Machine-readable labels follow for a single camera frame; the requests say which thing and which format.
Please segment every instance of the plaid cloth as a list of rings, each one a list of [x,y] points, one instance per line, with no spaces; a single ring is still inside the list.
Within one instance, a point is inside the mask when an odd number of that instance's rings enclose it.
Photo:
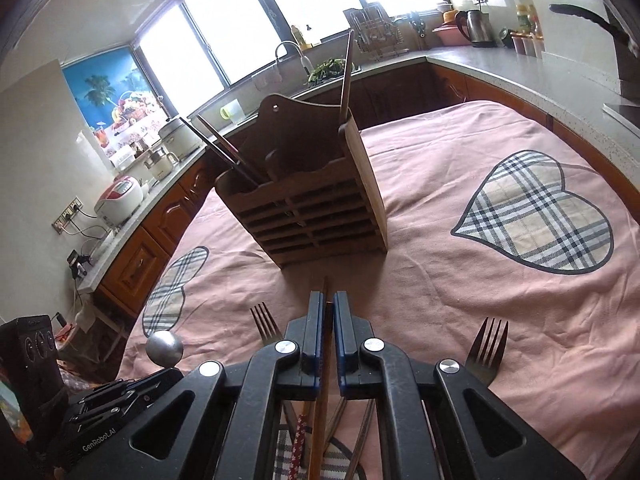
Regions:
[[[208,256],[209,250],[206,247],[196,247],[165,270],[146,300],[142,330],[147,337],[175,326],[184,304],[184,285],[196,276]]]
[[[282,425],[278,432],[278,443],[276,445],[276,460],[273,467],[273,480],[287,480],[289,465],[291,464],[291,450],[293,448],[289,431]],[[351,461],[351,451],[335,437],[331,439],[329,449],[324,454],[322,461],[321,480],[342,480]],[[298,480],[304,480],[306,469],[300,468]],[[353,475],[354,480],[367,480],[364,469],[360,464]]]
[[[498,164],[484,180],[451,234],[555,274],[583,274],[613,252],[609,220],[564,188],[560,164],[525,150]]]

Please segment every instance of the wooden knife block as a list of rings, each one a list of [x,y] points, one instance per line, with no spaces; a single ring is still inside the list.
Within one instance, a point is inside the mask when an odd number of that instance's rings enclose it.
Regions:
[[[242,154],[271,182],[255,189],[237,172],[218,177],[229,210],[279,266],[336,254],[386,253],[378,183],[351,114],[277,94],[260,105]]]

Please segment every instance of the bottle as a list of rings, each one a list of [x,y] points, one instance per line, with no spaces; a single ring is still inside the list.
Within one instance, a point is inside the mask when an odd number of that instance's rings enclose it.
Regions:
[[[300,50],[306,50],[308,48],[311,48],[311,45],[306,43],[305,37],[302,35],[302,32],[300,32],[300,29],[297,28],[295,25],[291,25],[291,33],[293,34],[293,37],[295,38],[296,43],[300,47]]]
[[[516,11],[518,14],[518,32],[521,34],[530,34],[531,22],[529,21],[529,15],[527,13],[527,6],[518,5],[516,6]]]
[[[533,34],[541,38],[542,37],[542,27],[540,26],[540,19],[538,17],[538,11],[536,10],[536,6],[531,4],[529,6],[529,15],[528,15],[529,23],[531,23],[531,31]]]

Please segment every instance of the pink container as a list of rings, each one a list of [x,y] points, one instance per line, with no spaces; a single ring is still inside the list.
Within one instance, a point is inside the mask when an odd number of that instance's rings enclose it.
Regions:
[[[512,38],[513,45],[516,47],[516,52],[525,56],[526,52],[524,50],[524,42],[522,41],[522,38],[520,38],[519,36],[512,36]]]
[[[542,53],[545,52],[545,40],[533,38],[533,47],[536,49],[536,57],[542,59]]]
[[[536,57],[536,48],[533,46],[533,40],[531,38],[522,38],[524,42],[524,52],[527,56]]]
[[[471,42],[465,38],[456,25],[443,25],[434,28],[433,31],[438,35],[444,46],[464,46],[470,45]]]

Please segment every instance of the faucet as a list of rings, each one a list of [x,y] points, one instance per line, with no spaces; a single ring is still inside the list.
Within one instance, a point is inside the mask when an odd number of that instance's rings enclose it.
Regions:
[[[280,62],[280,58],[278,58],[278,49],[280,48],[281,45],[284,45],[285,43],[290,43],[296,48],[296,50],[298,51],[298,55],[300,56],[300,63],[302,63],[302,68],[305,69],[305,72],[307,75],[311,75],[311,73],[314,71],[314,64],[311,63],[311,60],[307,56],[302,54],[302,50],[300,50],[300,47],[298,46],[298,44],[293,41],[287,40],[287,41],[282,41],[278,44],[275,52],[276,63]]]

